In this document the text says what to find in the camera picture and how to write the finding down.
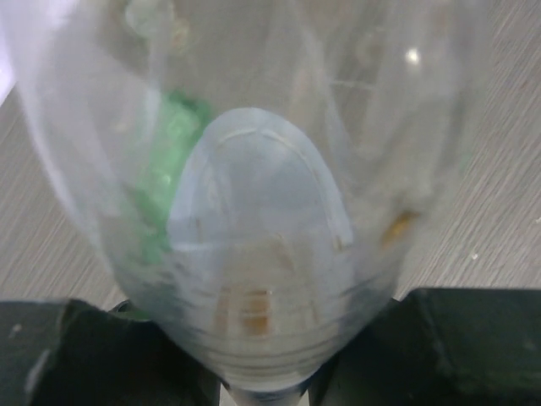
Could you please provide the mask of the pepsi bottle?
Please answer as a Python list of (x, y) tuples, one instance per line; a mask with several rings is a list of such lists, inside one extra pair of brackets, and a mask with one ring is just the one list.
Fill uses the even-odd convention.
[[(239, 405), (296, 405), (383, 308), (467, 158), (486, 1), (4, 1), (26, 122), (117, 284)], [(161, 97), (212, 118), (142, 262)]]

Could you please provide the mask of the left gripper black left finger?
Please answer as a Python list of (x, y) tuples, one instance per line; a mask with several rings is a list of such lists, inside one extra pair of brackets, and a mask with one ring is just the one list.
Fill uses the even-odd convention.
[(1, 303), (3, 405), (217, 405), (220, 382), (151, 321), (78, 299)]

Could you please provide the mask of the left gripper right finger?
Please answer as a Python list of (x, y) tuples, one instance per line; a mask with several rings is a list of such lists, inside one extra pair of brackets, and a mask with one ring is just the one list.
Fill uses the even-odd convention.
[(540, 293), (418, 288), (392, 300), (310, 387), (313, 405), (537, 405)]

